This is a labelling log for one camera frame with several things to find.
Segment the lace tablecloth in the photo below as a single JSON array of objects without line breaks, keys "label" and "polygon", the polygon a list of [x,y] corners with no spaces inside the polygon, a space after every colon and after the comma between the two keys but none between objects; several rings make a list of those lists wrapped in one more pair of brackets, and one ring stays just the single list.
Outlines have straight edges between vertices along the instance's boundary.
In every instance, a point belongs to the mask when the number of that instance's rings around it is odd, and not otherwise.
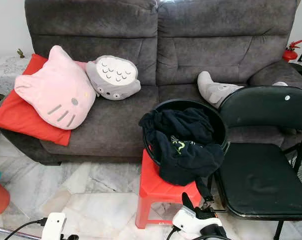
[{"label": "lace tablecloth", "polygon": [[8,95],[14,88],[15,79],[26,69],[31,57],[5,56],[0,58],[0,94]]}]

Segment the pink cat pillow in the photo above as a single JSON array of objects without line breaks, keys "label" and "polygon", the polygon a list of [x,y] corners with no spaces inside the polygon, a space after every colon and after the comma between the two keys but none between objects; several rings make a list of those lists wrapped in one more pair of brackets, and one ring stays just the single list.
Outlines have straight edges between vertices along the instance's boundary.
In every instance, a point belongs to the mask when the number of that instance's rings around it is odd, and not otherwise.
[{"label": "pink cat pillow", "polygon": [[65,130],[78,127],[96,99],[85,71],[58,45],[42,69],[15,79],[14,90],[44,121]]}]

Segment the white tile floor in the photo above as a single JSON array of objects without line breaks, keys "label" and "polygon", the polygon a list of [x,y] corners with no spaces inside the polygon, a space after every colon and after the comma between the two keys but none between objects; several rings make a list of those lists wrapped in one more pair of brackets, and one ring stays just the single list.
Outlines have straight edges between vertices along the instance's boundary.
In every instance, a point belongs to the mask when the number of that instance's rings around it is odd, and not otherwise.
[{"label": "white tile floor", "polygon": [[[64,212],[63,233],[78,234],[80,240],[165,240],[167,225],[137,229],[140,165],[136,163],[63,163],[44,166],[0,137],[1,183],[10,192],[11,202],[0,215],[0,227],[15,229],[50,212]],[[215,206],[221,209],[218,196]],[[151,219],[170,219],[179,205],[157,203]],[[247,221],[221,213],[220,218],[233,240],[272,240],[277,226],[270,221]],[[42,227],[31,225],[23,232],[41,236]],[[183,240],[178,233],[172,240]],[[281,240],[302,240],[302,221],[285,222]]]}]

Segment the gray plush pillow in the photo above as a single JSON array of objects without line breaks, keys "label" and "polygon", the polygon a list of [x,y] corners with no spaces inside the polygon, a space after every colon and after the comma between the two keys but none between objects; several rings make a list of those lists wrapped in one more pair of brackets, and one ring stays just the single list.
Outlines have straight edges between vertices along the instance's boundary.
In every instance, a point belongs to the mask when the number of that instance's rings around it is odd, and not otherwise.
[{"label": "gray plush pillow", "polygon": [[109,100],[123,100],[140,91],[138,69],[129,60],[104,55],[86,64],[88,75],[97,96]]}]

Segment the sofa backrest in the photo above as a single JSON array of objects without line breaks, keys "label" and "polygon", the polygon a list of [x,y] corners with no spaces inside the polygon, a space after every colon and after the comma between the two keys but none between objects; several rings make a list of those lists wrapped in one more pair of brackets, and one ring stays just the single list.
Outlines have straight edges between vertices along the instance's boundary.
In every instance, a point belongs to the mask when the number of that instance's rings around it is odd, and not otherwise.
[{"label": "sofa backrest", "polygon": [[156,0],[25,0],[35,53],[53,45],[77,61],[114,55],[132,61],[143,85],[156,84]]},{"label": "sofa backrest", "polygon": [[158,85],[245,83],[284,53],[296,0],[162,0],[158,2]]}]

